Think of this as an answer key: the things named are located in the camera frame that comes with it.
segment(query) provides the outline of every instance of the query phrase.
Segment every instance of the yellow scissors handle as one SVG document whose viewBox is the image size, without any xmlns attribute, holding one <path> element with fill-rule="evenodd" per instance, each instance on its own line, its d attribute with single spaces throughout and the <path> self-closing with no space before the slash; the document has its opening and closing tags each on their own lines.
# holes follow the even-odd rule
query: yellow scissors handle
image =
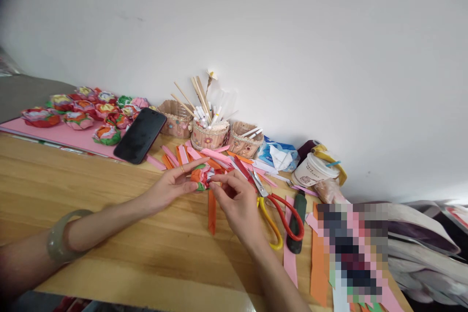
<svg viewBox="0 0 468 312">
<path fill-rule="evenodd" d="M 263 215 L 266 218 L 270 227 L 273 229 L 274 234 L 276 235 L 276 239 L 278 241 L 277 244 L 270 243 L 270 246 L 272 247 L 273 250 L 280 250 L 283 247 L 283 237 L 281 236 L 281 233 L 279 232 L 279 229 L 276 226 L 276 224 L 272 221 L 272 219 L 268 215 L 267 209 L 265 208 L 265 198 L 261 196 L 257 197 L 257 207 L 258 207 L 258 204 L 260 204 L 260 208 L 263 212 Z"/>
</svg>

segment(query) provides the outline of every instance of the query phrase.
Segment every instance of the white wall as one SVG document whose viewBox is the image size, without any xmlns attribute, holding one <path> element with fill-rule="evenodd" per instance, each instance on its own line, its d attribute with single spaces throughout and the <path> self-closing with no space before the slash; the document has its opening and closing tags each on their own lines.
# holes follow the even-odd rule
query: white wall
<svg viewBox="0 0 468 312">
<path fill-rule="evenodd" d="M 468 197 L 468 0 L 4 0 L 27 73 L 143 95 L 212 67 L 241 119 L 339 154 L 351 201 Z"/>
</svg>

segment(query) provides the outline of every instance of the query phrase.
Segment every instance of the popsicle stick basket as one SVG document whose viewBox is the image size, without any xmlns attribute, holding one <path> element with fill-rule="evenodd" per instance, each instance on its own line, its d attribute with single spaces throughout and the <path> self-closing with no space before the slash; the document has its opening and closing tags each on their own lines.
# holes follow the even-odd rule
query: popsicle stick basket
<svg viewBox="0 0 468 312">
<path fill-rule="evenodd" d="M 199 151 L 202 149 L 216 150 L 222 147 L 228 138 L 229 124 L 225 123 L 221 128 L 203 129 L 198 124 L 194 124 L 194 132 L 192 133 L 194 149 Z"/>
<path fill-rule="evenodd" d="M 263 133 L 254 136 L 252 139 L 241 135 L 255 127 L 254 124 L 241 121 L 234 122 L 228 140 L 229 151 L 245 158 L 253 158 L 258 148 L 263 144 Z"/>
<path fill-rule="evenodd" d="M 190 137 L 194 118 L 181 104 L 175 100 L 166 100 L 156 110 L 167 117 L 161 133 L 183 139 Z"/>
</svg>

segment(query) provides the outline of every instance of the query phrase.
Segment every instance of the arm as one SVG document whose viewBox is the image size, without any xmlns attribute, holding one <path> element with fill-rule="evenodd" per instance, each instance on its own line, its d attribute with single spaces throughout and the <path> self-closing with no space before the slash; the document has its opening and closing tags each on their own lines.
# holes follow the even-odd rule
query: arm
<svg viewBox="0 0 468 312">
<path fill-rule="evenodd" d="M 271 311 L 310 312 L 262 233 L 256 207 L 256 194 L 250 183 L 237 171 L 214 175 L 210 186 L 223 209 L 228 223 L 247 249 L 257 267 Z"/>
<path fill-rule="evenodd" d="M 64 245 L 81 252 L 93 248 L 132 224 L 165 209 L 175 198 L 191 193 L 197 184 L 187 181 L 192 168 L 206 162 L 202 158 L 166 171 L 161 179 L 137 198 L 69 222 L 63 234 Z M 52 260 L 47 251 L 49 230 L 0 248 L 1 297 L 15 298 L 33 289 L 62 264 Z"/>
</svg>

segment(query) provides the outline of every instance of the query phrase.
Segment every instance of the scissors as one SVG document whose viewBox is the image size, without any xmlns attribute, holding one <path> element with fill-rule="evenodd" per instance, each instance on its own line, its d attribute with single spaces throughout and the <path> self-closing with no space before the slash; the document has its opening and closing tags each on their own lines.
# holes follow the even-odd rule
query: scissors
<svg viewBox="0 0 468 312">
<path fill-rule="evenodd" d="M 267 213 L 267 211 L 265 209 L 265 198 L 270 200 L 273 203 L 273 205 L 276 207 L 276 209 L 278 210 L 278 213 L 279 213 L 279 216 L 281 218 L 281 221 L 283 222 L 284 228 L 286 229 L 286 232 L 291 237 L 291 239 L 294 240 L 294 241 L 302 240 L 302 238 L 304 237 L 304 225 L 303 225 L 302 219 L 299 216 L 299 214 L 297 213 L 296 209 L 291 204 L 289 204 L 285 199 L 280 198 L 278 195 L 268 194 L 268 192 L 263 187 L 263 184 L 260 181 L 260 178 L 258 177 L 258 174 L 255 171 L 255 169 L 253 170 L 253 172 L 249 171 L 249 173 L 250 173 L 250 175 L 251 175 L 251 177 L 253 179 L 253 182 L 255 183 L 255 187 L 257 188 L 258 194 L 260 195 L 260 198 L 257 201 L 257 205 L 260 204 L 260 208 L 261 208 L 261 210 L 263 212 L 263 215 L 267 219 L 269 225 L 273 229 L 273 231 L 274 231 L 274 233 L 276 235 L 276 238 L 278 240 L 277 244 L 271 244 L 270 243 L 270 246 L 275 250 L 281 249 L 283 247 L 283 238 L 281 237 L 281 233 L 279 232 L 277 226 L 272 221 L 272 219 L 270 218 L 270 216 L 268 215 L 268 213 Z M 299 225 L 299 234 L 298 235 L 295 235 L 291 231 L 291 228 L 289 227 L 289 224 L 287 223 L 286 218 L 284 217 L 283 210 L 279 206 L 278 201 L 282 202 L 285 206 L 287 206 L 291 210 L 294 217 L 296 217 L 297 224 Z"/>
</svg>

